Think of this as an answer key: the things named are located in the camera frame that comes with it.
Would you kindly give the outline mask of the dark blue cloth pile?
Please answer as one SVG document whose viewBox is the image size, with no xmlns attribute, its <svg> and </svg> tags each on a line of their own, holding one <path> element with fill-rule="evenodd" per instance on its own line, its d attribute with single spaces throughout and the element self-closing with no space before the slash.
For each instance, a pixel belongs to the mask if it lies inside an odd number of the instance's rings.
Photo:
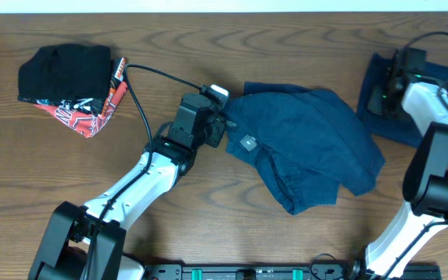
<svg viewBox="0 0 448 280">
<path fill-rule="evenodd" d="M 357 116 L 373 134 L 417 147 L 431 123 L 448 125 L 448 67 L 374 54 L 366 69 Z"/>
</svg>

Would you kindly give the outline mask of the red black printed garment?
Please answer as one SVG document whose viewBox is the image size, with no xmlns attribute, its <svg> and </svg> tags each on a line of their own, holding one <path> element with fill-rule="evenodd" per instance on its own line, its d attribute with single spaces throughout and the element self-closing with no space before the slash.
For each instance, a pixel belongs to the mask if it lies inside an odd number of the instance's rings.
<svg viewBox="0 0 448 280">
<path fill-rule="evenodd" d="M 24 103 L 31 103 L 35 107 L 47 111 L 62 124 L 65 124 L 85 138 L 91 138 L 111 119 L 114 111 L 128 90 L 123 76 L 126 64 L 127 60 L 125 57 L 116 58 L 111 62 L 110 88 L 105 100 L 90 97 L 78 100 L 61 100 L 58 102 L 20 96 L 17 100 Z"/>
</svg>

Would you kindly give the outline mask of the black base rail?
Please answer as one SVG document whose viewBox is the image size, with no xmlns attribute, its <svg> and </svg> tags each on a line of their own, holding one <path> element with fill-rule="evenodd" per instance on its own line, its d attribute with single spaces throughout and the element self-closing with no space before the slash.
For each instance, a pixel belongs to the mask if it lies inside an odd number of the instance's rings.
<svg viewBox="0 0 448 280">
<path fill-rule="evenodd" d="M 313 266 L 190 266 L 181 264 L 149 265 L 145 280 L 345 280 L 339 264 Z"/>
</svg>

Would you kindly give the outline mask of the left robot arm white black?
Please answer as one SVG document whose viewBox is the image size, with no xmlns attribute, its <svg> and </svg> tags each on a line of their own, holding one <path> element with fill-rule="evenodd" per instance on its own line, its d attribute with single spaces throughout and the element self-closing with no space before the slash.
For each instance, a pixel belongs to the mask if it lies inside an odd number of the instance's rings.
<svg viewBox="0 0 448 280">
<path fill-rule="evenodd" d="M 126 233 L 139 216 L 194 165 L 202 145 L 217 147 L 228 92 L 210 87 L 183 95 L 174 122 L 146 145 L 114 186 L 82 206 L 68 201 L 52 213 L 31 265 L 31 279 L 141 279 L 145 267 L 124 254 Z"/>
</svg>

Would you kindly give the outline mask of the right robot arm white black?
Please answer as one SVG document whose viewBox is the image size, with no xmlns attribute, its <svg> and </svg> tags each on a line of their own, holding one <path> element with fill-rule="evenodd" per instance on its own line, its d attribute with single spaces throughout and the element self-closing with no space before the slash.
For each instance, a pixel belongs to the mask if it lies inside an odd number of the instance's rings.
<svg viewBox="0 0 448 280">
<path fill-rule="evenodd" d="M 404 202 L 389 226 L 353 265 L 353 279 L 438 279 L 436 268 L 411 259 L 448 228 L 448 69 L 427 53 L 400 49 L 392 59 L 374 55 L 357 114 L 385 138 L 416 147 L 404 175 Z"/>
</svg>

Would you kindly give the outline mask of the folded black garment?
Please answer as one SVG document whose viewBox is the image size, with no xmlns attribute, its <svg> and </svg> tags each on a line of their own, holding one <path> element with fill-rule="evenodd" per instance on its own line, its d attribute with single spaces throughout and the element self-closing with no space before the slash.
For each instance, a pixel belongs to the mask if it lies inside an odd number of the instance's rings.
<svg viewBox="0 0 448 280">
<path fill-rule="evenodd" d="M 41 47 L 18 73 L 21 100 L 105 100 L 109 92 L 110 48 L 59 44 Z"/>
</svg>

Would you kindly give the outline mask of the dark blue denim shorts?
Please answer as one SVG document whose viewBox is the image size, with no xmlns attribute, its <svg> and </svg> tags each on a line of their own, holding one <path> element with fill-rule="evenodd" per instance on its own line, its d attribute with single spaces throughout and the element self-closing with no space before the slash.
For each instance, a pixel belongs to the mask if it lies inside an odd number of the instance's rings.
<svg viewBox="0 0 448 280">
<path fill-rule="evenodd" d="M 385 158 L 354 110 L 329 89 L 246 82 L 223 113 L 226 151 L 254 167 L 291 215 L 333 205 L 338 189 L 374 189 Z"/>
</svg>

